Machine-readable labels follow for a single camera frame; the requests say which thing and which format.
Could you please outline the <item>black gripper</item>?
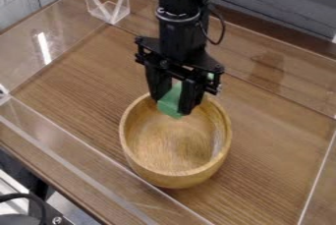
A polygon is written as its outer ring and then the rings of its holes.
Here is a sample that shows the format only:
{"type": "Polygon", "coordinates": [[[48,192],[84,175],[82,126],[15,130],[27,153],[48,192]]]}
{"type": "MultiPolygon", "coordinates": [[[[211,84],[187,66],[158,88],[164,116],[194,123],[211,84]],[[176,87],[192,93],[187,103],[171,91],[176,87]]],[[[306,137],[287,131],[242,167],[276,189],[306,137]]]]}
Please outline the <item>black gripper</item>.
{"type": "Polygon", "coordinates": [[[206,94],[206,81],[187,79],[195,74],[212,73],[214,83],[207,92],[219,93],[223,65],[207,53],[207,45],[223,41],[226,24],[219,20],[222,32],[219,40],[210,36],[211,10],[199,10],[195,15],[171,14],[158,10],[159,36],[139,36],[135,39],[138,53],[135,60],[146,67],[146,78],[151,97],[158,101],[172,88],[172,79],[183,80],[179,99],[179,112],[190,115],[202,104],[206,94]]]}

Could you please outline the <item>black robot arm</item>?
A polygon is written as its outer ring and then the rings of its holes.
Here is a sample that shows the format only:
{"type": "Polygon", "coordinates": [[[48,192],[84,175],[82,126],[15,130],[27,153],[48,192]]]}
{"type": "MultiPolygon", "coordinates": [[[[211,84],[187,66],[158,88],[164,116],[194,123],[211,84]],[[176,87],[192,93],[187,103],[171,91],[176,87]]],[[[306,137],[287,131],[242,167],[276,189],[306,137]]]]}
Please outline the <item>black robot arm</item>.
{"type": "Polygon", "coordinates": [[[144,66],[150,96],[159,110],[174,118],[190,115],[207,93],[220,90],[223,65],[207,53],[210,0],[159,0],[155,16],[159,36],[135,39],[135,61],[144,66]]]}

